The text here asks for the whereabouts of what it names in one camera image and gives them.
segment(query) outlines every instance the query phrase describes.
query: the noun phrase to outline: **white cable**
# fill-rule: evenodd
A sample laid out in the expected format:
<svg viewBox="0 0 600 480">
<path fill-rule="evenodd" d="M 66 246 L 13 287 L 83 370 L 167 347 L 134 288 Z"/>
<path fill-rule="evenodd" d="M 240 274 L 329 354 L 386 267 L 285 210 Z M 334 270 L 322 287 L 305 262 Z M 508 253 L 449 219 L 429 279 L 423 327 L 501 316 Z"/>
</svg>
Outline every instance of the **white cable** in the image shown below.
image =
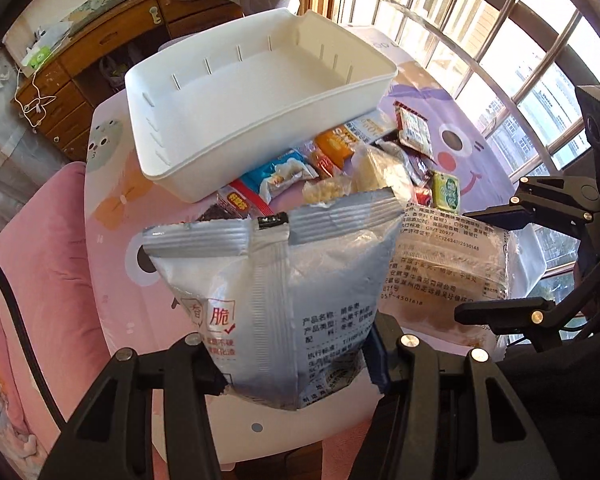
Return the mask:
<svg viewBox="0 0 600 480">
<path fill-rule="evenodd" d="M 60 48 L 60 46 L 62 45 L 62 42 L 65 40 L 65 38 L 68 36 L 68 34 L 65 34 L 62 39 L 59 41 L 59 43 L 56 45 L 56 47 L 49 53 L 49 55 L 46 57 L 47 59 L 49 57 L 51 57 L 53 55 L 53 53 L 58 50 L 58 48 Z M 46 117 L 46 108 L 45 106 L 47 106 L 48 104 L 51 104 L 53 101 L 55 101 L 58 97 L 56 95 L 45 95 L 43 96 L 40 93 L 40 88 L 36 85 L 36 75 L 38 74 L 38 71 L 42 68 L 42 65 L 44 63 L 40 64 L 40 66 L 34 71 L 33 73 L 33 78 L 31 79 L 31 84 L 33 85 L 33 88 L 36 89 L 36 91 L 38 92 L 38 96 L 34 97 L 29 103 L 23 105 L 19 99 L 18 99 L 18 90 L 20 89 L 20 73 L 22 72 L 22 70 L 20 69 L 20 67 L 18 67 L 18 74 L 16 76 L 16 91 L 15 94 L 13 95 L 14 100 L 20 105 L 20 108 L 22 110 L 22 113 L 24 115 L 24 117 L 26 118 L 27 121 L 29 121 L 29 124 L 31 125 L 31 127 L 33 129 L 37 128 L 38 126 L 40 126 L 40 124 L 42 124 L 42 121 L 45 119 Z M 36 111 L 37 113 L 40 113 L 40 110 L 42 110 L 43 115 L 42 117 L 36 122 L 36 124 L 34 124 L 33 122 L 31 122 L 31 119 L 29 119 L 28 117 L 28 113 L 31 111 Z"/>
</svg>

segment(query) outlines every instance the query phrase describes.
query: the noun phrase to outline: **pink fabric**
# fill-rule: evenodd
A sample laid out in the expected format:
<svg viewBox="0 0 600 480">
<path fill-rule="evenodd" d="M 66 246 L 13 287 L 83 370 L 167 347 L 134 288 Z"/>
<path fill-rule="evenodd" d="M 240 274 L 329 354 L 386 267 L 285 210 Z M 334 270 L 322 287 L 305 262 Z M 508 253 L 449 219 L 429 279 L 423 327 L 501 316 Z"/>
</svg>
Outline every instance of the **pink fabric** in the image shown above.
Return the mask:
<svg viewBox="0 0 600 480">
<path fill-rule="evenodd" d="M 2 390 L 7 396 L 7 416 L 13 427 L 22 434 L 29 433 L 29 428 L 27 428 L 24 422 L 24 412 L 22 411 L 22 403 L 20 402 L 20 396 L 16 388 L 16 381 L 13 378 L 13 371 L 11 370 L 7 336 L 2 327 L 2 320 L 0 320 L 0 383 Z"/>
<path fill-rule="evenodd" d="M 0 266 L 65 418 L 109 360 L 87 261 L 84 171 L 81 162 L 62 168 L 0 233 Z M 58 428 L 34 386 L 1 295 L 0 319 L 27 425 L 50 450 Z"/>
<path fill-rule="evenodd" d="M 347 480 L 371 421 L 322 441 L 322 480 Z"/>
</svg>

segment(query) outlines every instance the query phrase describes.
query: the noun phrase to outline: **cartoon cat face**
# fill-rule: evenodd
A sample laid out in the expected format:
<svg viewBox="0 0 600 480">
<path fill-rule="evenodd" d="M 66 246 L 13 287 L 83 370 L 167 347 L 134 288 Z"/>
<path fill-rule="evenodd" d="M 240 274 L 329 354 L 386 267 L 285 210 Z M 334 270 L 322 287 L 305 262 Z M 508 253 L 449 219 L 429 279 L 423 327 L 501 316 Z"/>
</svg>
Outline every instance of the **cartoon cat face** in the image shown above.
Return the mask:
<svg viewBox="0 0 600 480">
<path fill-rule="evenodd" d="M 116 151 L 122 137 L 122 124 L 111 120 L 91 130 L 87 149 L 87 171 L 104 166 Z"/>
</svg>

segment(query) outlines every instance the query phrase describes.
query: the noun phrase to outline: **lace curtain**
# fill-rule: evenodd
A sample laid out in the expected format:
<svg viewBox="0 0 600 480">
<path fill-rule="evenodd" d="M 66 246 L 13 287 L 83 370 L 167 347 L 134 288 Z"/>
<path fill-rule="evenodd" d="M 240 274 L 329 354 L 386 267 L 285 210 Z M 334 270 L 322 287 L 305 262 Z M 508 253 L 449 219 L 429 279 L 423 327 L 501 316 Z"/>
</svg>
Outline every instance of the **lace curtain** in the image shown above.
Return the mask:
<svg viewBox="0 0 600 480">
<path fill-rule="evenodd" d="M 0 50 L 0 231 L 67 163 L 62 153 L 19 116 L 11 104 L 15 91 L 16 71 Z"/>
</svg>

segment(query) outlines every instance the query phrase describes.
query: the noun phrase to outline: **desk drawer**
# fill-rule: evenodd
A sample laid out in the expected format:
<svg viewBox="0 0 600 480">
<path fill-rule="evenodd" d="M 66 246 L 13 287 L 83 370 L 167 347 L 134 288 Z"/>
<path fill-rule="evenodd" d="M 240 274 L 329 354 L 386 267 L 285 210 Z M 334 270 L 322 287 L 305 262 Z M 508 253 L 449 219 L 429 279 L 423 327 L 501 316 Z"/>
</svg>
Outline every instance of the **desk drawer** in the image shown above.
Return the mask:
<svg viewBox="0 0 600 480">
<path fill-rule="evenodd" d="M 48 105 L 45 105 L 46 117 L 43 113 L 34 113 L 29 115 L 29 119 L 31 119 L 31 122 L 34 124 L 42 119 L 40 126 L 38 126 L 38 131 L 43 134 L 48 134 L 56 124 L 67 117 L 69 113 L 73 112 L 83 102 L 84 98 L 77 86 L 72 81 L 69 81 L 56 92 L 56 98 Z"/>
<path fill-rule="evenodd" d="M 221 23 L 230 22 L 242 17 L 242 9 L 236 4 L 225 4 L 221 7 L 203 10 L 182 18 L 177 22 L 169 23 L 169 34 L 172 38 L 179 38 L 187 34 L 207 30 Z"/>
<path fill-rule="evenodd" d="M 180 0 L 158 0 L 160 8 L 162 9 L 162 15 L 168 23 L 179 20 L 184 16 L 201 12 L 202 10 L 217 7 L 226 2 L 227 0 L 191 0 L 188 2 L 181 2 Z"/>
<path fill-rule="evenodd" d="M 23 76 L 20 75 L 20 84 L 22 89 L 18 92 L 18 99 L 22 104 L 29 103 L 34 97 L 37 97 L 38 91 L 30 83 L 32 77 L 23 84 Z M 65 72 L 58 60 L 50 62 L 47 66 L 40 69 L 36 74 L 36 86 L 40 88 L 41 95 L 55 95 L 59 89 L 69 82 L 69 75 Z"/>
<path fill-rule="evenodd" d="M 69 142 L 78 137 L 84 130 L 91 127 L 93 108 L 82 103 L 67 117 L 62 119 L 46 136 L 58 147 L 64 148 Z"/>
<path fill-rule="evenodd" d="M 79 136 L 75 137 L 74 140 L 69 142 L 62 151 L 71 160 L 81 160 L 85 162 L 87 160 L 87 147 L 89 145 L 89 133 L 91 129 L 87 128 Z"/>
<path fill-rule="evenodd" d="M 60 61 L 69 75 L 74 77 L 102 56 L 161 23 L 158 1 L 141 2 L 77 40 L 60 55 Z"/>
</svg>

